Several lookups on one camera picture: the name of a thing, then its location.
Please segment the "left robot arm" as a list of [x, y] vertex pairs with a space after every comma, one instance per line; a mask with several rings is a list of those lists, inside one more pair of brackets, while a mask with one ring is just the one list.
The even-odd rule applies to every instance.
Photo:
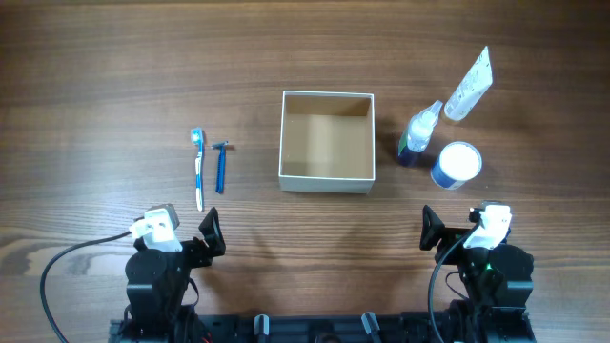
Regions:
[[225, 254], [218, 211], [209, 210], [198, 226], [202, 236], [179, 241], [175, 208], [164, 204], [148, 209], [130, 226], [136, 254], [126, 267], [127, 296], [132, 319], [123, 325], [128, 339], [141, 342], [205, 341], [205, 326], [194, 306], [182, 303], [193, 283], [193, 269], [209, 267]]

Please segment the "blue disposable razor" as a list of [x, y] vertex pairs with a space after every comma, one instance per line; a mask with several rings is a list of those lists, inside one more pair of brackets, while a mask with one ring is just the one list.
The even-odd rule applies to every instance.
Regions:
[[228, 141], [223, 141], [211, 145], [213, 150], [218, 150], [217, 172], [215, 191], [219, 194], [224, 192], [225, 186], [225, 170], [226, 170], [226, 149], [229, 146]]

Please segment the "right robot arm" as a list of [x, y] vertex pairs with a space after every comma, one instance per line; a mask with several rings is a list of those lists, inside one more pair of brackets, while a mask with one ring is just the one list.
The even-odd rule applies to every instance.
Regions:
[[[450, 228], [426, 205], [422, 209], [419, 248], [436, 249], [436, 266], [427, 292], [429, 332], [433, 342], [534, 342], [526, 311], [534, 284], [534, 257], [507, 242], [511, 208], [483, 202], [469, 211], [471, 229]], [[440, 269], [455, 273], [466, 293], [442, 313], [434, 310]]]

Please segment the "blue white toothbrush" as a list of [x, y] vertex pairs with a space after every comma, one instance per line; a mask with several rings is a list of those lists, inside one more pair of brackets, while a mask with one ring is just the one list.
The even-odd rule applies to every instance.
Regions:
[[202, 186], [202, 166], [204, 160], [204, 134], [200, 127], [191, 130], [192, 143], [197, 147], [197, 154], [194, 160], [195, 171], [195, 202], [197, 209], [202, 212], [204, 209], [204, 195]]

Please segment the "clear blue spray bottle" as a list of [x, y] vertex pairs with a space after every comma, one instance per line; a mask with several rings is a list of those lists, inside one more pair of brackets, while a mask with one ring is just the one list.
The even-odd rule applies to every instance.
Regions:
[[426, 150], [443, 106], [440, 100], [414, 115], [401, 135], [397, 146], [397, 161], [405, 167], [414, 166]]

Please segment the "blue jar white lid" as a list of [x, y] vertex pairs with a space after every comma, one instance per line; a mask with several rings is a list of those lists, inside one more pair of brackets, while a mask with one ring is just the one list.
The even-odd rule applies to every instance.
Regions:
[[475, 178], [482, 169], [482, 157], [470, 143], [456, 141], [440, 152], [431, 168], [432, 180], [446, 190], [455, 190]]

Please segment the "white cosmetic tube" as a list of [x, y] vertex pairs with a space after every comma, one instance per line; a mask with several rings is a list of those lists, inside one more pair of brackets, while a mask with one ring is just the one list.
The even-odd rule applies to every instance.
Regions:
[[493, 81], [489, 48], [485, 46], [445, 104], [444, 117], [452, 122], [462, 121], [493, 85]]

